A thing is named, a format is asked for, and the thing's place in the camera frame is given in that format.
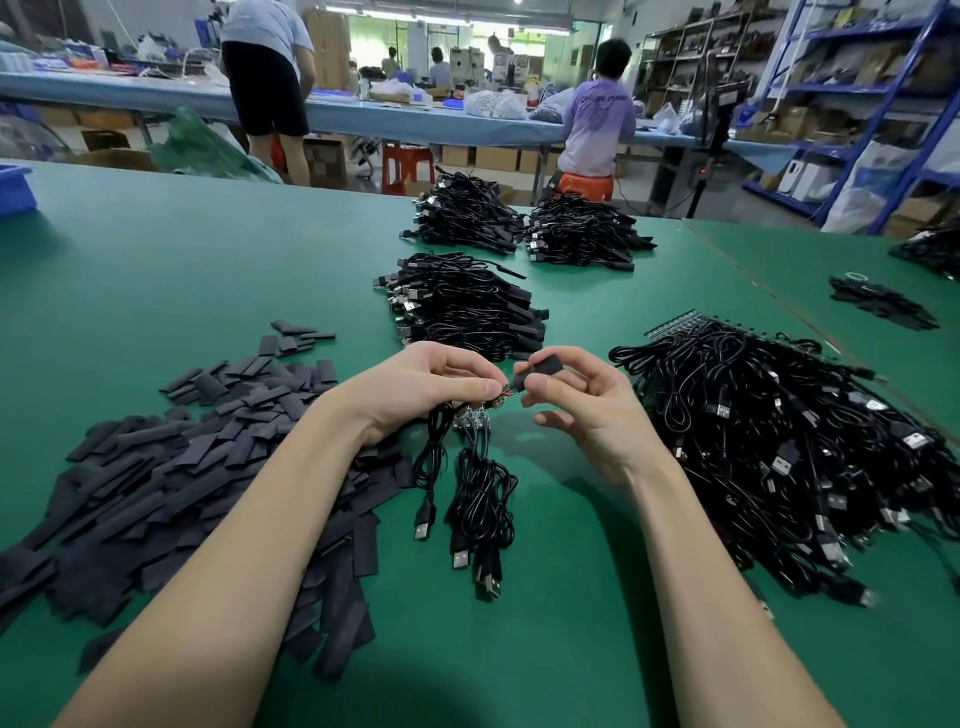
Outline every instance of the blue tablecloth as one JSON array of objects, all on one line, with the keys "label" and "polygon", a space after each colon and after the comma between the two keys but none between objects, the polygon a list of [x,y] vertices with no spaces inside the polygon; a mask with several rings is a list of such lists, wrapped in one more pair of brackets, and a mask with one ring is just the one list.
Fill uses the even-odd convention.
[{"label": "blue tablecloth", "polygon": [[[166,80],[81,73],[0,73],[0,97],[18,101],[78,104],[102,109],[173,113],[186,106],[206,119],[235,123],[229,91],[205,77]],[[306,104],[315,132],[399,139],[415,144],[537,147],[564,141],[564,129],[527,119],[486,119],[459,109],[381,104],[313,94]],[[654,147],[692,147],[683,134],[638,131],[635,142]],[[765,172],[779,172],[796,154],[793,147],[729,141],[729,151]]]}]

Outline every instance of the green tabletop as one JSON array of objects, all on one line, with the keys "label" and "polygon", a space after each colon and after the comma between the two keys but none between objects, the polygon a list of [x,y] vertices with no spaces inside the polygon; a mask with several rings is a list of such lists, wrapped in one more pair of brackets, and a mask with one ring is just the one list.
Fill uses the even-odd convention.
[{"label": "green tabletop", "polygon": [[[888,255],[889,238],[686,223],[837,349],[876,369],[899,400],[960,446],[960,284]],[[900,291],[941,327],[913,331],[835,301],[829,277],[847,273]]]},{"label": "green tabletop", "polygon": [[[410,225],[408,200],[36,167],[39,213],[0,220],[0,546],[41,518],[62,457],[88,426],[161,412],[157,386],[252,352],[273,319],[335,329],[336,342],[318,350],[341,376],[399,350],[371,281],[418,249],[397,237]],[[639,256],[632,274],[510,259],[529,275],[534,305],[550,309],[547,343],[606,355],[690,308],[815,335],[683,223],[637,226],[659,247]],[[456,447],[452,437],[448,444]],[[364,580],[377,639],[335,685],[281,656],[260,725],[676,724],[636,520],[564,436],[537,428],[516,401],[492,417],[492,456],[520,483],[503,597],[477,601],[468,575],[450,568],[445,527],[414,543],[418,498],[392,500],[378,509],[380,573]],[[452,482],[447,472],[438,484],[441,512]],[[756,581],[850,725],[953,725],[956,596],[912,534],[878,541],[852,557],[855,574],[881,594],[874,610],[794,599],[765,573]],[[957,560],[960,550],[948,555]],[[81,648],[99,633],[55,619],[42,599],[32,604],[0,638],[5,728],[54,717],[80,683]]]}]

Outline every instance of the ceiling light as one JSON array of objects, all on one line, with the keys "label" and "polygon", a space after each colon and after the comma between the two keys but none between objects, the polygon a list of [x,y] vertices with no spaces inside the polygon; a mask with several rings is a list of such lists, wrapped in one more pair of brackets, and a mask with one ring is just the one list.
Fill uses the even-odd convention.
[{"label": "ceiling light", "polygon": [[521,28],[524,33],[537,33],[541,36],[569,36],[570,31],[562,28]]},{"label": "ceiling light", "polygon": [[472,25],[469,20],[464,20],[463,18],[459,17],[431,17],[429,15],[418,15],[417,20],[422,20],[424,23],[433,23],[434,25]]},{"label": "ceiling light", "polygon": [[366,11],[364,15],[367,17],[375,17],[379,20],[406,20],[410,23],[414,22],[415,20],[413,15],[408,15],[404,12]]}]

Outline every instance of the right hand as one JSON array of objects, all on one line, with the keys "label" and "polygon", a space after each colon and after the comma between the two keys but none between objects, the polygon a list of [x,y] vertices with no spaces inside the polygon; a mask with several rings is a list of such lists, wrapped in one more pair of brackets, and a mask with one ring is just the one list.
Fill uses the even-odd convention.
[{"label": "right hand", "polygon": [[548,347],[534,353],[529,362],[517,362],[514,373],[550,354],[569,369],[553,376],[529,375],[521,401],[524,407],[546,402],[565,412],[538,412],[535,423],[570,435],[590,465],[613,485],[636,487],[679,467],[660,441],[630,380],[602,359],[579,347]]}]

